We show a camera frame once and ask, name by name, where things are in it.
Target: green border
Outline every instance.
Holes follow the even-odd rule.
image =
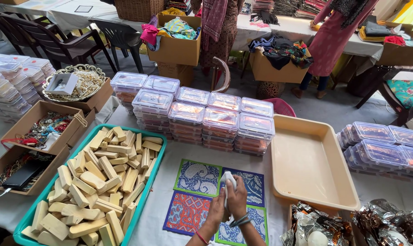
[[[178,184],[178,179],[179,179],[179,175],[181,174],[181,170],[182,170],[182,164],[184,163],[184,161],[190,161],[190,162],[194,162],[194,163],[198,163],[198,164],[202,164],[202,165],[208,165],[208,166],[213,166],[213,167],[217,167],[219,168],[219,177],[217,177],[217,192],[215,194],[206,194],[206,193],[202,193],[202,192],[197,192],[197,191],[192,191],[192,190],[186,190],[186,189],[181,189],[177,187]],[[187,193],[192,193],[192,194],[197,194],[197,195],[201,195],[201,196],[205,196],[205,197],[216,197],[219,195],[219,190],[220,190],[220,174],[222,173],[222,166],[218,166],[218,165],[212,165],[212,164],[208,164],[208,163],[203,163],[203,162],[198,162],[198,161],[192,161],[192,160],[188,160],[188,159],[182,159],[181,160],[181,164],[179,165],[179,170],[178,170],[178,174],[176,176],[176,180],[175,180],[175,185],[173,187],[174,190],[179,190],[179,191],[184,191]]]
[[[261,209],[264,211],[264,231],[265,231],[265,243],[267,246],[269,246],[269,233],[267,232],[267,212],[266,209],[263,207],[257,207],[253,205],[246,205],[247,208],[255,208],[255,209]],[[225,240],[219,239],[219,231],[216,232],[214,236],[214,241],[216,243],[223,243],[223,244],[228,244],[228,245],[233,245],[233,246],[246,246],[244,243],[234,243],[234,242],[228,242]]]

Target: black patterned scarf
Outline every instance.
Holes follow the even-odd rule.
[[[345,29],[348,25],[354,23],[368,2],[369,0],[332,0],[329,7],[346,17],[346,20],[342,23],[342,29]]]

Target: scarf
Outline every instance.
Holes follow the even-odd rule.
[[[329,8],[346,17],[341,25],[341,28],[345,29],[348,25],[354,23],[368,2],[369,0],[332,0]]]
[[[215,42],[219,41],[225,19],[228,0],[204,0],[202,7],[202,44],[208,50],[209,37]]]

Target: foil wrapper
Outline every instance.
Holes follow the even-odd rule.
[[[301,201],[292,205],[291,229],[280,238],[283,246],[307,246],[308,236],[314,231],[322,232],[328,238],[328,246],[351,245],[352,228],[348,222]]]
[[[369,246],[413,245],[413,211],[403,211],[385,199],[375,199],[351,216]],[[390,231],[402,234],[409,245],[404,245]]]

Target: teal floral fabric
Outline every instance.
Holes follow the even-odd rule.
[[[406,109],[413,107],[413,80],[389,80],[387,85]]]

